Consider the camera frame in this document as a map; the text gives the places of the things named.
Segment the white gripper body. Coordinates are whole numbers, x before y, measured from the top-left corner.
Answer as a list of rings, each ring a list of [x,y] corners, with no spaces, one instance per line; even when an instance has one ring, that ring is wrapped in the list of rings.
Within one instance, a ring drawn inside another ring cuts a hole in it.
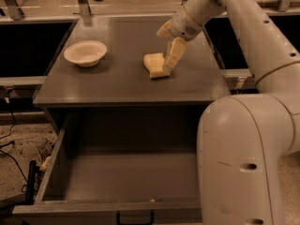
[[[185,7],[180,7],[171,18],[170,32],[175,38],[180,37],[186,41],[191,41],[202,30],[203,27],[194,22]]]

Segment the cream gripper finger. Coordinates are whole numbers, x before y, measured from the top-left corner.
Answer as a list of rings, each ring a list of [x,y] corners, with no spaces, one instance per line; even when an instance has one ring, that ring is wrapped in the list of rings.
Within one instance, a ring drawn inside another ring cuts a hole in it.
[[[167,53],[162,66],[162,70],[165,75],[171,74],[172,70],[183,57],[186,49],[187,42],[181,37],[176,37],[172,41],[168,42]]]
[[[157,30],[157,36],[159,38],[167,38],[171,35],[171,22],[167,21],[165,22],[158,30]]]

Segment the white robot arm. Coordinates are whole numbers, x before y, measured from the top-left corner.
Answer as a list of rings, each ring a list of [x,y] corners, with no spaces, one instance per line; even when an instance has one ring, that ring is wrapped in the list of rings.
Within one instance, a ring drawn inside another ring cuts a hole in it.
[[[225,12],[257,86],[203,112],[197,167],[203,225],[285,225],[278,160],[299,149],[299,52],[255,0],[187,0],[157,32],[172,36],[171,71],[213,17]]]

